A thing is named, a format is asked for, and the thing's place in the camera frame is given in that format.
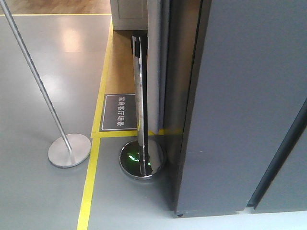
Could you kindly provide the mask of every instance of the stanchion base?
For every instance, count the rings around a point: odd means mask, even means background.
[[[82,134],[68,134],[72,154],[69,153],[62,137],[56,139],[48,150],[49,161],[59,168],[70,168],[82,163],[90,154],[91,142]]]
[[[149,163],[146,175],[141,174],[139,162],[139,144],[138,141],[128,142],[120,152],[119,163],[122,170],[130,177],[139,180],[147,180],[157,174],[165,163],[165,156],[161,146],[153,141],[148,140]]]

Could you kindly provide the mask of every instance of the black sign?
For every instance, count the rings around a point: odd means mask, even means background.
[[[135,94],[105,96],[102,131],[136,130]]]

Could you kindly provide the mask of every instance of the gray panel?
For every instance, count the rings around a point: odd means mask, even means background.
[[[169,14],[170,14],[170,0],[162,1],[161,10],[161,55],[160,65],[161,74],[159,80],[159,128],[163,128],[164,124],[164,103],[165,103],[165,81],[166,81],[166,68],[167,68],[167,46],[168,46],[168,27],[169,27]]]
[[[305,6],[213,1],[177,213],[248,203],[307,96]]]
[[[200,0],[171,1],[164,125],[175,202],[180,186],[177,174],[200,7]]]
[[[307,131],[305,130],[286,162],[272,181],[256,212],[307,209]]]

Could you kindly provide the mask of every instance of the yellow tape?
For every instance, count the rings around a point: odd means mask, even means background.
[[[96,130],[96,129],[99,130],[99,126],[100,126],[102,104],[103,104],[105,89],[106,89],[106,78],[107,78],[107,73],[109,69],[109,60],[110,60],[110,55],[111,55],[112,39],[113,39],[113,26],[111,22],[110,28],[109,28],[109,37],[108,37],[107,46],[106,46],[105,61],[104,61],[103,71],[102,71],[102,79],[100,83],[97,106],[96,106],[96,111],[95,111],[93,130]],[[86,174],[86,179],[85,179],[85,185],[84,185],[84,191],[83,191],[82,202],[81,202],[81,207],[80,207],[77,230],[87,230],[88,229],[88,222],[90,218],[93,191],[94,191],[95,175],[96,175],[98,156],[99,156],[99,148],[100,148],[100,138],[93,138],[92,150],[91,150],[91,155],[90,155],[90,161],[89,161],[88,168],[87,168],[87,174]]]
[[[110,13],[45,13],[45,14],[13,14],[13,16],[110,16]]]
[[[93,132],[92,138],[117,138],[117,137],[135,137],[138,135],[137,130],[131,131],[105,131],[105,132]],[[149,131],[150,136],[157,136],[152,131]],[[159,130],[158,135],[164,135],[164,129]]]
[[[90,218],[94,183],[97,169],[97,162],[99,156],[100,138],[93,139],[90,160],[88,163],[87,174],[85,179],[83,197],[79,213],[77,230],[88,229],[88,222]]]
[[[97,104],[96,104],[96,111],[95,111],[95,117],[94,117],[94,122],[93,122],[92,134],[95,132],[99,132],[99,128],[100,128],[103,104],[105,100],[106,81],[107,81],[107,76],[109,73],[109,64],[110,64],[110,59],[111,59],[112,41],[113,41],[113,26],[111,22],[110,29],[109,29],[109,37],[108,37],[107,46],[106,46],[105,61],[103,65],[102,77],[100,81],[100,88],[99,88],[98,99],[97,99]]]

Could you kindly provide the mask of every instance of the metal pole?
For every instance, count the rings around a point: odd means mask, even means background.
[[[138,138],[123,147],[119,162],[127,175],[146,180],[162,169],[166,158],[161,146],[156,141],[148,139],[147,31],[133,31],[131,41]]]
[[[46,92],[46,89],[45,89],[45,87],[43,85],[43,82],[42,82],[41,78],[39,77],[39,74],[38,74],[38,72],[36,70],[36,67],[35,67],[32,59],[31,59],[31,56],[30,56],[30,54],[28,52],[28,49],[27,49],[27,47],[24,44],[23,38],[21,37],[21,35],[19,33],[19,30],[18,30],[17,25],[16,25],[16,23],[15,23],[13,17],[12,17],[10,9],[9,9],[8,5],[6,4],[5,0],[0,0],[0,5],[1,5],[1,7],[3,9],[3,12],[5,14],[5,17],[6,17],[7,21],[8,21],[8,23],[9,23],[9,25],[10,25],[13,33],[14,33],[14,35],[15,35],[15,38],[16,38],[16,40],[18,42],[18,45],[19,45],[20,49],[22,50],[22,52],[24,54],[24,57],[25,57],[28,65],[29,65],[29,67],[30,67],[30,69],[31,69],[31,71],[33,73],[33,76],[34,76],[34,78],[35,78],[35,80],[36,80],[36,82],[38,84],[38,87],[39,87],[40,91],[43,94],[43,97],[44,97],[44,99],[45,99],[45,101],[46,101],[46,103],[48,105],[48,108],[49,108],[52,116],[53,116],[53,119],[54,119],[54,121],[57,124],[57,127],[59,129],[59,132],[62,135],[62,138],[63,138],[63,140],[65,142],[65,145],[66,145],[69,153],[71,154],[72,153],[71,145],[70,145],[70,143],[69,143],[69,141],[68,141],[68,139],[67,139],[67,137],[65,135],[63,127],[62,127],[62,125],[61,125],[61,123],[59,121],[59,118],[58,118],[57,113],[56,113],[56,111],[55,111],[55,109],[54,109],[54,107],[53,107],[53,105],[51,103],[51,100],[50,100],[50,98],[49,98],[49,96],[48,96],[48,94]]]

